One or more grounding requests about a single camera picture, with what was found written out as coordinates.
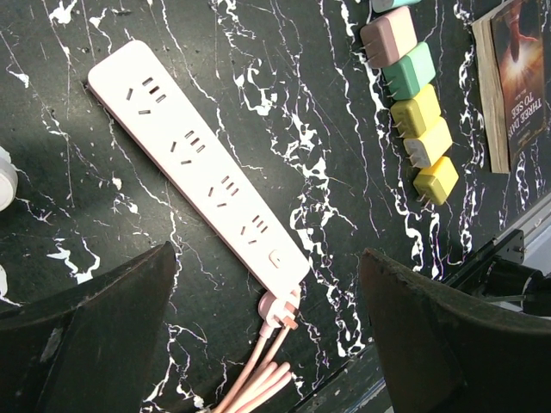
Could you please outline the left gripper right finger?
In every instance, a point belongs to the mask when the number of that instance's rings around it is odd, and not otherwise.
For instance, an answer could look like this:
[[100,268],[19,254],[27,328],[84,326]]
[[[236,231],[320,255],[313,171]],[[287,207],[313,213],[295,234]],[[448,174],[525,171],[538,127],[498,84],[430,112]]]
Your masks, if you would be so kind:
[[548,412],[550,322],[489,304],[377,250],[360,279],[396,412]]

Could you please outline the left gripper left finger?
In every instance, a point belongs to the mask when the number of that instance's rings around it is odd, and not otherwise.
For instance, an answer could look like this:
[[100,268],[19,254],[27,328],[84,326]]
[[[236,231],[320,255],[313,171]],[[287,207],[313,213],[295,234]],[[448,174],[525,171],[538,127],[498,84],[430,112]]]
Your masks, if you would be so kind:
[[138,412],[173,276],[171,243],[1,313],[3,412]]

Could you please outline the yellow plug adapter three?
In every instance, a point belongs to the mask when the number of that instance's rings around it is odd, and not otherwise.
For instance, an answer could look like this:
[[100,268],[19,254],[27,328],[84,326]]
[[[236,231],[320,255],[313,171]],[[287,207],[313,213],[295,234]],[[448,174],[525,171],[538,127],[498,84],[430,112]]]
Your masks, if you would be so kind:
[[421,169],[413,181],[421,197],[441,206],[448,199],[459,180],[458,172],[449,157],[440,157],[434,165]]

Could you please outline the white triangular power strip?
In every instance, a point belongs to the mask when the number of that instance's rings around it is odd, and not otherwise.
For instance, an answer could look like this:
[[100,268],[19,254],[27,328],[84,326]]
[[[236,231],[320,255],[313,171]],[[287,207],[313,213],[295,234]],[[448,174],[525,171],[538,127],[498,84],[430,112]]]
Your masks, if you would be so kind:
[[[4,148],[1,148],[1,211],[9,207],[15,199],[17,186],[18,175],[11,162],[11,156]],[[8,291],[7,273],[4,267],[1,267],[1,300],[9,305],[19,306],[19,304],[7,298]]]

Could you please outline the yellow plug adapter two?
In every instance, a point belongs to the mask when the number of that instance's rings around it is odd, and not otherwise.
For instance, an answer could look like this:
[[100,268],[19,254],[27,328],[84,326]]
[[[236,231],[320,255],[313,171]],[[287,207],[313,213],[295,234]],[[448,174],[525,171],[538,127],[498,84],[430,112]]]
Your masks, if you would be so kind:
[[420,137],[405,138],[403,144],[413,167],[429,168],[452,146],[453,140],[447,121],[438,117]]

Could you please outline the yellow plug adapter one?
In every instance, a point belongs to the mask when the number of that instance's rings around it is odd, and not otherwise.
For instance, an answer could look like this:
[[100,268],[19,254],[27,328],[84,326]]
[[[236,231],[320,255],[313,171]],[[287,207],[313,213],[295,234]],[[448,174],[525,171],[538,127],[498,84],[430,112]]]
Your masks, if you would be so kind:
[[427,83],[413,98],[396,101],[390,108],[393,126],[401,138],[418,138],[441,116],[435,87]]

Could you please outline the pink power strip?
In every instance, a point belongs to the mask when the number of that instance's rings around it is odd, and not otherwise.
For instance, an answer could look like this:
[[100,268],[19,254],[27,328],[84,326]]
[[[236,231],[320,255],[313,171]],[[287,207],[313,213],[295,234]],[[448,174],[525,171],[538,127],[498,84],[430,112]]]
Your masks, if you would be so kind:
[[152,49],[132,40],[87,80],[262,286],[286,298],[308,275],[308,260]]

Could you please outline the green plug adapter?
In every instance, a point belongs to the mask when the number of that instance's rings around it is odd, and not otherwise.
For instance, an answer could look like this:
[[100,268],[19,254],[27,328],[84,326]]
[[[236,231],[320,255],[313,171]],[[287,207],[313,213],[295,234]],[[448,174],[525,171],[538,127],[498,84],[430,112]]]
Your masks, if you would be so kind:
[[396,63],[382,69],[395,101],[412,99],[436,76],[429,45],[421,41]]

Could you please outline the pink plug adapter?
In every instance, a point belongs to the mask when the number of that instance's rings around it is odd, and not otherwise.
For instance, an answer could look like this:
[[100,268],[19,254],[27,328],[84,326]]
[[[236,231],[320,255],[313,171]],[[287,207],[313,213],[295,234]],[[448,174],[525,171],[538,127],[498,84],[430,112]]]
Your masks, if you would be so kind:
[[401,6],[369,22],[361,28],[360,38],[372,69],[393,65],[418,44],[408,6]]

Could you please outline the blue plug adapter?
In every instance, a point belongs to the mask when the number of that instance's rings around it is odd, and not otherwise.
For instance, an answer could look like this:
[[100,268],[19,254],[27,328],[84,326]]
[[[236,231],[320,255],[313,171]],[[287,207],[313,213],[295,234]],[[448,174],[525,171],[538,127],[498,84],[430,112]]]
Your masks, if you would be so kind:
[[382,14],[404,6],[412,6],[420,0],[371,0],[371,6],[375,13]]

